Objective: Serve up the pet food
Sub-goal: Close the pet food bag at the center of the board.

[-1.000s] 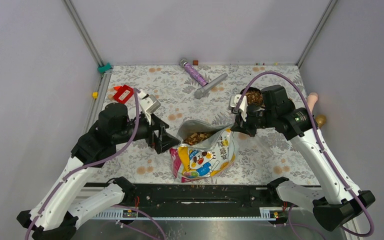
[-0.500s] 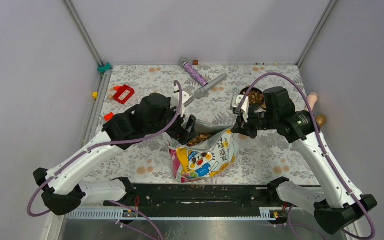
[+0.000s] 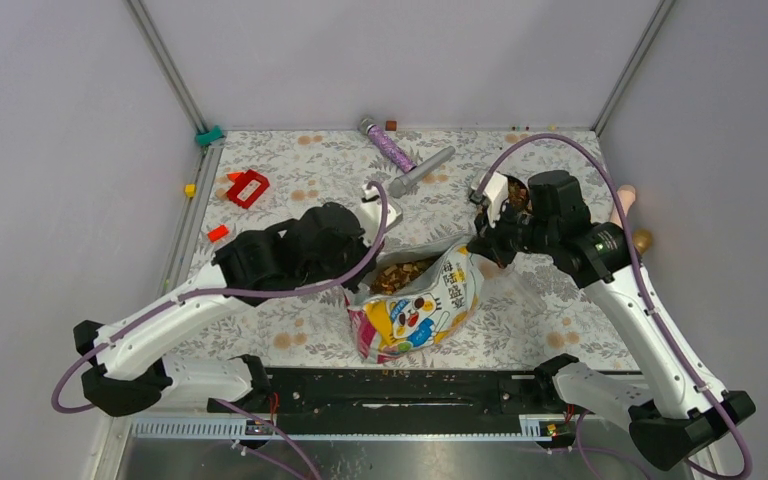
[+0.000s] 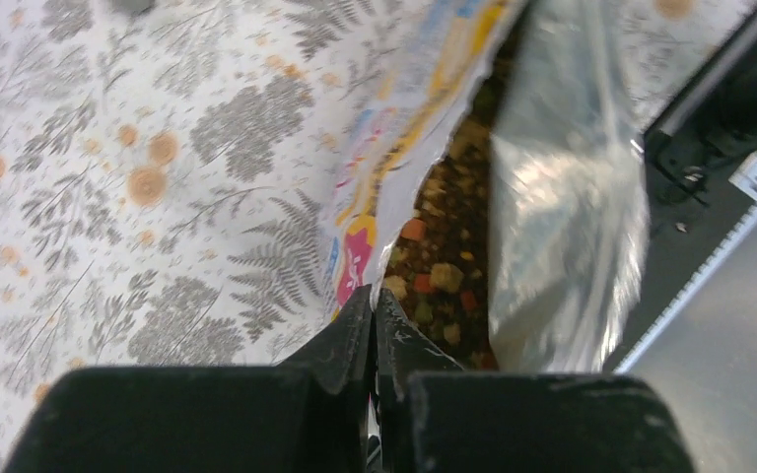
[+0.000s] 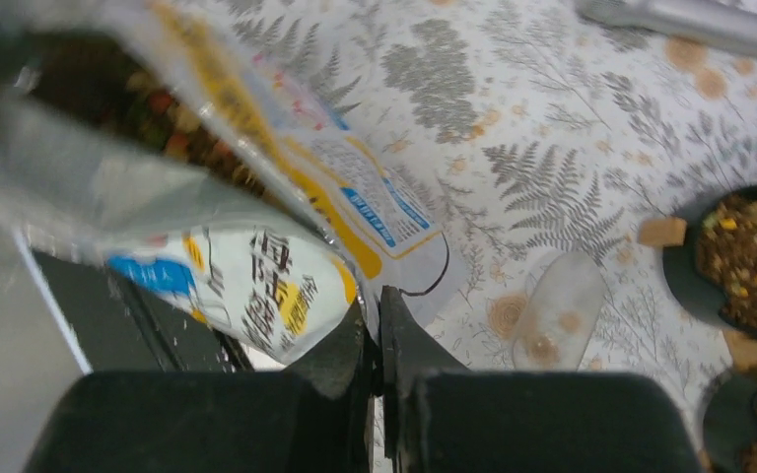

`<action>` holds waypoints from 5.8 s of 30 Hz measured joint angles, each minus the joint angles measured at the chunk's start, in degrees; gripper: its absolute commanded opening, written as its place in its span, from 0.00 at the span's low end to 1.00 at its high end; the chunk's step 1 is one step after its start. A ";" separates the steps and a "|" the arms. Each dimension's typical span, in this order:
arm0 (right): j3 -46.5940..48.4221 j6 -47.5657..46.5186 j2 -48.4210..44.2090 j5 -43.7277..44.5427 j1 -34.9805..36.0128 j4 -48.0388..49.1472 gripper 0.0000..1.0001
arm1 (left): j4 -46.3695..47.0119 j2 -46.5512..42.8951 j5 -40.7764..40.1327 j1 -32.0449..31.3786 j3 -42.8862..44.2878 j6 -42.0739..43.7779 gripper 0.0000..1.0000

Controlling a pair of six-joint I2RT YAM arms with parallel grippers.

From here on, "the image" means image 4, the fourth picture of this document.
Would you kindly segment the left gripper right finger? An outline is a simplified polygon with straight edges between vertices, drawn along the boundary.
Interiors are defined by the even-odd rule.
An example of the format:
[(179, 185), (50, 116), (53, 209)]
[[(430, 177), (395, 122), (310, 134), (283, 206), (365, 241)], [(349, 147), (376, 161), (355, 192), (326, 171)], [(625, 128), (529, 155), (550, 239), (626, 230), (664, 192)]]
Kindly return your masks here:
[(663, 399), (626, 375), (474, 372), (406, 317), (375, 310), (386, 472), (691, 472)]

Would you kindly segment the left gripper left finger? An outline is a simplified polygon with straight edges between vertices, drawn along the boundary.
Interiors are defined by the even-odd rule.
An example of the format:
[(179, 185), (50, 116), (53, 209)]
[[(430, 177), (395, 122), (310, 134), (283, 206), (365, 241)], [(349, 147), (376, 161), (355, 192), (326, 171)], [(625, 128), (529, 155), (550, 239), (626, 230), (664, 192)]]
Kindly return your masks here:
[(373, 312), (357, 289), (276, 366), (69, 372), (31, 416), (9, 472), (363, 472)]

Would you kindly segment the cat food bag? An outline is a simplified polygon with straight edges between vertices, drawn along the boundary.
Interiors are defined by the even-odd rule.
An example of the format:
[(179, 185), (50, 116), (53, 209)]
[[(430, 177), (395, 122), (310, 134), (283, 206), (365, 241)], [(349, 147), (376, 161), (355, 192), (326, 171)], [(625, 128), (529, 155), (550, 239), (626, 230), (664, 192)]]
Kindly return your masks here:
[(437, 1), (358, 116), (320, 223), (327, 316), (377, 286), (511, 29), (494, 124), (489, 339), (509, 372), (597, 372), (637, 302), (649, 210), (608, 1)]

